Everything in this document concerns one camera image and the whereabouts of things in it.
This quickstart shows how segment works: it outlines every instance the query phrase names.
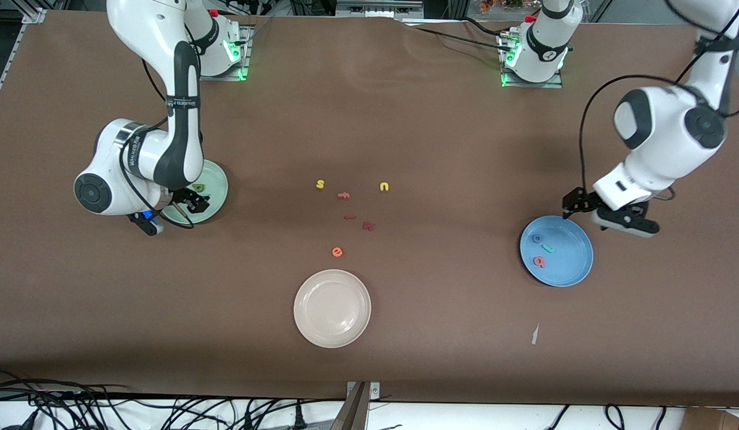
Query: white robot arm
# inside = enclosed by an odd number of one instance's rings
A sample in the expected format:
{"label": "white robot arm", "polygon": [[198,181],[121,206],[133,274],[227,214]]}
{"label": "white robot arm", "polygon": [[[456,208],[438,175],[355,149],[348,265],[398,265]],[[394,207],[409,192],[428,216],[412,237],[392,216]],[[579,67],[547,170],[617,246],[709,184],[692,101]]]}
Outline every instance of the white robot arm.
{"label": "white robot arm", "polygon": [[544,0],[536,21],[519,25],[519,43],[505,66],[524,81],[548,81],[563,65],[582,13],[580,0]]}
{"label": "white robot arm", "polygon": [[700,30],[696,55],[685,85],[644,87],[627,93],[618,104],[613,122],[632,150],[623,163],[593,185],[564,198],[565,217],[593,212],[593,221],[643,237],[658,232],[646,220],[648,201],[675,180],[702,165],[725,141],[729,106],[729,77],[739,49],[739,0],[705,2],[683,0],[676,7],[694,22],[721,32]]}
{"label": "white robot arm", "polygon": [[200,60],[189,38],[198,35],[194,43],[203,68],[223,73],[239,61],[220,34],[231,32],[232,24],[212,19],[201,0],[107,0],[107,17],[118,38],[162,78],[168,131],[130,119],[107,124],[97,136],[91,164],[75,179],[75,196],[90,212],[129,215],[148,234],[157,234],[162,226],[137,220],[140,213],[161,210],[171,201],[186,203],[191,212],[207,207],[205,199],[185,189],[204,163]]}

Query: brown table surface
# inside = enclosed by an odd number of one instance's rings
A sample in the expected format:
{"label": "brown table surface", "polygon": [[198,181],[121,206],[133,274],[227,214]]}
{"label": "brown table surface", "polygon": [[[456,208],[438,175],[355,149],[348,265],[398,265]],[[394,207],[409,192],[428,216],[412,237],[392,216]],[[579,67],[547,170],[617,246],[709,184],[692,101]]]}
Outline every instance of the brown table surface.
{"label": "brown table surface", "polygon": [[[148,237],[83,210],[72,183],[107,122],[156,122],[162,102],[104,14],[50,12],[0,97],[0,366],[174,394],[340,397],[347,380],[379,380],[394,400],[739,406],[739,118],[678,198],[652,205],[658,236],[574,217],[595,248],[580,285],[541,285],[517,251],[579,185],[593,90],[677,76],[692,39],[582,25],[563,90],[526,90],[500,87],[489,48],[391,19],[278,17],[247,82],[202,84],[224,208]],[[612,111],[643,84],[594,105],[590,182],[626,156]],[[292,316],[302,281],[329,268],[372,297],[369,327],[341,349],[311,345]]]}

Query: green led light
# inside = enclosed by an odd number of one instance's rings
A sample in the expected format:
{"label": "green led light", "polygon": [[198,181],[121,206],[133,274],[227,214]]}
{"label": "green led light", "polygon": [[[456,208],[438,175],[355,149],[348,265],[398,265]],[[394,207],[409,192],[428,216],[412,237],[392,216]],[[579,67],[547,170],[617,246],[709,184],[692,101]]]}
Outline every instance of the green led light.
{"label": "green led light", "polygon": [[229,56],[229,59],[232,61],[236,61],[239,57],[239,51],[232,52],[232,48],[235,47],[233,43],[227,42],[224,44],[224,49],[227,51],[227,55]]}

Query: white plate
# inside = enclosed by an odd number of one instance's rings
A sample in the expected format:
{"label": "white plate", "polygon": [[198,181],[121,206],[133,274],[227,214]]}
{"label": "white plate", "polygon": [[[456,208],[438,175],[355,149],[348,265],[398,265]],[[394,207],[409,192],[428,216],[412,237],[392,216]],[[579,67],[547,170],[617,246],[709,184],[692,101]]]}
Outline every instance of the white plate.
{"label": "white plate", "polygon": [[[197,180],[187,188],[194,190],[197,194],[200,194],[200,196],[211,197],[208,201],[210,206],[208,206],[208,209],[206,209],[205,212],[191,213],[189,212],[189,209],[187,209],[186,204],[178,204],[178,206],[184,210],[184,213],[187,214],[189,219],[192,220],[192,223],[196,224],[208,220],[208,218],[215,215],[216,212],[224,206],[227,194],[229,193],[229,182],[224,170],[221,169],[218,164],[215,164],[210,160],[205,160],[202,165],[202,173],[200,174],[200,177],[198,177]],[[186,222],[186,218],[184,218],[184,216],[181,215],[181,212],[178,212],[178,210],[173,206],[165,207],[165,209],[162,210],[162,213],[171,221],[189,226],[189,223]]]}
{"label": "white plate", "polygon": [[292,311],[306,340],[322,348],[340,348],[367,328],[372,304],[359,278],[330,269],[315,273],[301,285]]}

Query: black cable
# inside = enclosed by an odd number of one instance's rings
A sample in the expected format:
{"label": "black cable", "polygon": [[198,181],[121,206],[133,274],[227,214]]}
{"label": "black cable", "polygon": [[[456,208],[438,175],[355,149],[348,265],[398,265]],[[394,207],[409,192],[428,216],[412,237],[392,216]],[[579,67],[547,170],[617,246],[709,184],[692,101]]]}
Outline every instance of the black cable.
{"label": "black cable", "polygon": [[295,422],[293,422],[292,430],[305,430],[309,424],[303,419],[303,408],[301,408],[301,401],[295,402]]}
{"label": "black cable", "polygon": [[[301,405],[307,405],[308,403],[336,402],[336,401],[337,402],[343,402],[343,401],[345,401],[345,398],[321,398],[321,400],[301,400],[300,401],[300,404]],[[276,411],[281,411],[282,409],[291,408],[291,407],[293,407],[293,406],[295,406],[297,404],[298,403],[290,403],[288,405],[282,405],[282,406],[279,406],[277,408],[267,409],[265,413],[262,413],[261,414],[261,416],[265,416],[265,414],[269,414],[269,413],[276,413]]]}
{"label": "black cable", "polygon": [[110,400],[110,394],[108,394],[108,392],[107,392],[107,388],[106,388],[106,387],[104,387],[104,386],[102,386],[102,387],[101,387],[101,391],[102,391],[102,393],[104,394],[104,398],[105,398],[105,400],[107,400],[107,403],[109,403],[109,404],[110,404],[110,408],[112,408],[112,411],[113,411],[113,413],[115,414],[115,416],[116,416],[116,417],[118,417],[118,419],[119,419],[119,421],[120,421],[121,423],[123,423],[123,427],[125,427],[125,428],[126,428],[126,430],[132,430],[132,429],[131,429],[131,428],[130,428],[130,427],[128,426],[128,424],[126,423],[126,421],[125,421],[125,420],[123,419],[123,417],[121,416],[121,414],[120,414],[120,413],[118,412],[118,408],[116,408],[116,407],[115,407],[115,405],[113,405],[113,404],[112,404],[112,400]]}
{"label": "black cable", "polygon": [[[10,386],[14,386],[14,385],[20,384],[20,383],[23,384],[23,385],[25,385],[25,386],[28,386],[30,390],[35,391],[35,392],[39,392],[39,391],[36,390],[36,389],[33,389],[31,386],[29,386],[29,384],[31,384],[31,383],[32,384],[36,384],[36,385],[38,385],[38,384],[54,384],[54,385],[61,385],[61,386],[71,386],[71,387],[74,387],[74,388],[82,389],[84,392],[86,392],[86,394],[89,395],[89,397],[92,398],[92,400],[95,400],[95,396],[93,394],[94,392],[91,389],[91,387],[86,386],[86,385],[83,385],[83,384],[80,384],[80,383],[74,383],[74,382],[71,382],[71,381],[61,381],[61,380],[57,380],[57,379],[45,379],[45,378],[24,378],[24,379],[22,379],[22,378],[15,378],[13,381],[6,381],[6,382],[3,382],[3,383],[0,383],[0,389],[6,388],[6,387],[10,387]],[[99,419],[96,417],[96,414],[94,413],[94,410],[87,403],[82,403],[82,405],[83,406],[86,406],[86,411],[83,411],[81,409],[81,403],[76,403],[75,404],[75,406],[78,408],[78,411],[81,414],[80,415],[81,421],[85,422],[86,425],[88,425],[88,419],[86,418],[86,414],[91,414],[91,418],[94,419],[94,423],[99,428],[105,428],[106,427],[106,422],[105,422],[105,419],[104,419],[104,415],[101,413],[101,411],[99,411],[99,417],[101,418],[101,421],[99,421]]]}
{"label": "black cable", "polygon": [[[213,409],[216,409],[217,407],[219,407],[219,406],[223,405],[223,404],[224,404],[224,403],[226,403],[226,402],[232,402],[232,401],[233,401],[233,398],[224,398],[224,399],[223,399],[223,400],[221,400],[221,401],[220,401],[219,403],[216,403],[216,404],[214,404],[213,406],[211,406],[211,407],[209,407],[209,408],[205,409],[205,410],[204,410],[204,411],[202,411],[201,413],[198,413],[198,414],[197,414],[197,416],[195,416],[195,418],[194,418],[194,419],[192,419],[192,421],[190,421],[189,423],[187,423],[187,425],[183,425],[183,426],[181,427],[181,430],[189,430],[189,428],[190,428],[190,427],[192,427],[192,424],[195,424],[195,422],[200,422],[200,421],[202,421],[203,419],[206,419],[205,417],[207,416],[207,414],[209,413],[209,411],[211,411],[211,410],[213,410]],[[222,420],[220,420],[220,422],[221,422],[222,424],[224,424],[224,425],[229,425],[229,423],[228,423],[228,422],[226,422],[226,421],[225,421],[225,420],[223,420],[223,419],[222,419]]]}
{"label": "black cable", "polygon": [[472,39],[467,39],[467,38],[461,38],[460,36],[448,35],[447,33],[436,32],[435,30],[428,30],[427,28],[420,28],[420,27],[415,27],[415,28],[417,28],[421,32],[431,33],[432,35],[444,36],[444,38],[457,39],[458,41],[468,42],[470,44],[476,44],[476,45],[481,45],[485,47],[493,47],[500,51],[510,51],[510,48],[504,47],[504,46],[497,46],[495,44],[487,44],[486,42],[474,41]]}
{"label": "black cable", "polygon": [[272,402],[269,403],[269,406],[266,407],[266,410],[258,416],[258,422],[256,422],[253,426],[253,430],[258,430],[261,427],[261,423],[263,422],[263,419],[266,418],[266,414],[268,414],[272,410],[272,408],[274,408],[274,405],[276,405],[277,402],[279,402],[279,400],[272,400]]}
{"label": "black cable", "polygon": [[555,430],[555,428],[558,427],[558,424],[561,422],[561,418],[563,418],[563,415],[566,414],[566,411],[571,408],[571,405],[566,405],[561,409],[560,413],[558,413],[558,416],[555,417],[555,421],[553,422],[553,425],[550,427],[547,427],[547,430]]}
{"label": "black cable", "polygon": [[144,71],[146,72],[146,77],[149,78],[149,82],[151,82],[151,84],[152,84],[152,88],[155,89],[155,92],[157,93],[157,95],[160,96],[160,98],[162,98],[162,101],[164,102],[165,101],[165,96],[162,95],[162,92],[157,87],[157,84],[155,84],[155,80],[152,79],[152,74],[149,73],[149,68],[146,66],[146,60],[142,59],[141,60],[141,63],[144,66]]}
{"label": "black cable", "polygon": [[218,420],[219,422],[223,422],[224,424],[226,424],[226,422],[222,419],[219,419],[214,416],[206,416],[205,414],[198,413],[197,411],[191,411],[189,409],[182,408],[181,406],[176,405],[176,403],[174,403],[174,405],[172,406],[152,405],[151,403],[146,403],[146,402],[143,402],[142,400],[138,400],[138,398],[129,398],[128,400],[124,400],[123,403],[128,403],[128,402],[135,402],[135,403],[140,404],[141,406],[146,406],[147,408],[153,408],[153,409],[178,409],[180,411],[184,411],[185,413],[194,414],[194,416],[200,416],[203,419]]}
{"label": "black cable", "polygon": [[587,101],[587,106],[584,107],[584,112],[582,113],[582,120],[579,124],[579,159],[582,164],[582,189],[584,190],[585,194],[587,193],[587,166],[585,166],[585,162],[584,162],[584,146],[582,142],[583,142],[583,133],[584,133],[584,123],[585,123],[585,120],[587,120],[587,113],[588,111],[590,111],[590,105],[593,104],[593,101],[598,96],[598,94],[602,92],[602,90],[610,87],[610,85],[615,84],[618,81],[623,81],[624,79],[651,79],[652,81],[659,81],[659,82],[665,82],[665,84],[677,85],[677,87],[680,87],[683,90],[690,91],[689,89],[686,88],[685,85],[680,84],[680,82],[672,81],[672,79],[667,79],[661,76],[642,75],[642,74],[623,75],[623,76],[619,76],[619,77],[615,77],[614,79],[611,79],[610,81],[606,82],[606,84],[602,84],[595,91],[595,93],[593,93],[593,95],[590,96],[590,100]]}
{"label": "black cable", "polygon": [[608,9],[611,7],[611,3],[613,3],[613,0],[610,0],[610,2],[607,3],[606,8],[604,8],[601,13],[596,14],[598,16],[598,20],[595,22],[601,22],[601,19],[603,18],[604,14],[608,11]]}
{"label": "black cable", "polygon": [[265,408],[271,403],[278,402],[276,398],[274,400],[269,400],[268,402],[263,403],[263,405],[258,406],[257,408],[250,410],[250,406],[253,403],[253,400],[250,400],[247,402],[247,407],[245,408],[245,414],[242,416],[242,418],[235,420],[232,422],[232,424],[229,426],[229,430],[233,430],[234,426],[238,425],[241,422],[244,422],[243,427],[245,430],[253,430],[253,414],[256,413],[258,410]]}
{"label": "black cable", "polygon": [[25,397],[27,397],[26,394],[6,395],[6,397],[0,397],[0,402],[7,402],[9,400],[17,400],[18,398],[25,398]]}
{"label": "black cable", "polygon": [[[69,414],[70,419],[72,420],[73,424],[75,422],[78,422],[78,425],[80,425],[83,428],[88,427],[88,425],[79,417],[75,412],[64,402],[58,400],[58,398],[55,398],[54,395],[51,394],[45,394],[42,391],[38,391],[36,389],[24,389],[24,388],[17,388],[17,387],[4,387],[0,389],[0,392],[24,392],[24,394],[32,394],[36,395],[36,397],[43,398],[43,400],[47,400],[47,402],[53,403],[55,406],[58,406],[61,409],[64,409],[67,414]],[[51,417],[55,420],[59,425],[61,425],[62,428],[65,430],[69,430],[66,426],[64,426],[64,423],[59,421],[59,419],[56,419],[52,413],[45,413],[47,416]]]}
{"label": "black cable", "polygon": [[[717,35],[715,36],[713,42],[716,42],[716,41],[718,41],[719,39],[722,38],[722,35],[724,35],[724,33],[727,32],[727,30],[730,28],[731,25],[733,25],[733,22],[735,22],[735,19],[737,19],[738,16],[739,16],[739,8],[738,8],[737,11],[735,11],[735,14],[733,14],[733,17],[730,19],[730,21],[728,21],[728,24],[726,24],[725,27],[722,28],[721,32],[717,33]],[[677,81],[677,82],[682,81],[683,78],[684,78],[684,76],[685,76],[685,74],[688,73],[689,70],[691,70],[691,68],[694,66],[694,64],[700,58],[702,58],[703,54],[706,54],[706,52],[707,52],[706,49],[704,49],[704,50],[702,50],[702,52],[700,52],[698,55],[696,55],[694,57],[694,59],[692,59],[691,62],[688,63],[688,65],[686,66],[686,68],[683,70],[682,73],[680,73],[680,76],[678,76],[678,78],[675,81]]]}
{"label": "black cable", "polygon": [[467,17],[462,17],[460,19],[460,21],[470,22],[470,24],[475,25],[476,28],[478,28],[479,30],[481,30],[481,32],[487,33],[487,35],[492,35],[492,36],[498,36],[498,35],[500,35],[500,32],[495,32],[495,30],[489,30],[489,28],[486,28],[486,27],[482,26],[481,23],[479,23],[475,19],[472,19],[472,17],[468,17],[468,16]]}
{"label": "black cable", "polygon": [[[616,423],[613,422],[609,414],[609,408],[614,408],[614,410],[618,414],[618,421],[621,423],[621,426],[616,425]],[[613,428],[615,428],[616,430],[624,430],[624,416],[621,414],[621,409],[619,409],[617,405],[608,404],[606,405],[604,411],[606,412],[606,419],[609,420]]]}
{"label": "black cable", "polygon": [[661,422],[664,421],[664,416],[667,416],[667,406],[661,406],[661,414],[659,414],[658,420],[656,420],[656,427],[654,430],[661,429]]}
{"label": "black cable", "polygon": [[[195,406],[199,405],[200,403],[205,402],[206,398],[192,398],[192,400],[187,400],[186,403],[184,403],[184,409],[191,409]],[[165,420],[165,422],[162,424],[161,430],[170,430],[171,425],[176,422],[183,414],[185,414],[184,411],[182,411],[179,414],[175,414],[175,410],[171,412],[170,416],[168,416],[168,419]]]}
{"label": "black cable", "polygon": [[36,418],[38,418],[39,411],[40,409],[34,410],[33,413],[31,413],[27,417],[25,422],[23,422],[22,425],[20,425],[19,430],[33,430],[33,427],[35,427],[35,420]]}
{"label": "black cable", "polygon": [[[678,16],[679,19],[687,22],[688,24],[690,24],[690,25],[692,25],[694,27],[700,28],[701,30],[704,30],[707,33],[711,33],[712,35],[715,35],[716,36],[716,38],[715,38],[716,41],[719,40],[719,39],[721,39],[722,36],[724,36],[724,33],[727,32],[728,28],[730,28],[730,26],[733,24],[733,22],[735,22],[736,19],[738,19],[738,16],[739,16],[739,8],[738,8],[738,10],[735,12],[733,18],[730,20],[730,22],[728,24],[725,25],[724,29],[722,29],[720,32],[717,32],[717,30],[715,30],[713,28],[706,27],[706,25],[703,25],[703,24],[701,24],[699,22],[696,22],[696,21],[690,19],[689,17],[685,16],[685,14],[683,14],[679,9],[677,9],[675,7],[675,5],[673,5],[672,0],[664,0],[664,3],[667,5],[667,8],[670,11],[672,11],[673,14],[675,14],[676,16]],[[692,59],[690,63],[688,63],[688,66],[686,67],[686,70],[684,70],[683,73],[681,73],[681,78],[683,76],[685,76],[686,72],[693,65],[695,65],[695,63],[699,60],[700,56],[703,55],[705,52],[706,51],[702,51],[699,55],[697,55],[696,57],[694,57],[694,59]],[[724,118],[732,118],[732,117],[735,117],[736,115],[739,115],[739,109],[736,110],[733,113],[721,113],[721,114],[722,114],[722,116]]]}
{"label": "black cable", "polygon": [[200,59],[200,48],[197,47],[197,41],[195,40],[195,36],[192,35],[192,32],[190,32],[189,27],[184,24],[184,28],[186,28],[186,33],[189,35],[189,39],[192,40],[192,47],[195,49],[195,54],[197,55],[197,67],[199,70],[197,70],[197,81],[200,81],[200,70],[202,70],[202,60]]}
{"label": "black cable", "polygon": [[675,199],[676,196],[678,196],[678,194],[675,193],[675,189],[672,188],[672,186],[667,187],[667,191],[669,191],[670,193],[668,198],[663,198],[663,196],[659,195],[659,196],[655,196],[654,199],[658,199],[659,201],[672,201],[673,199]]}

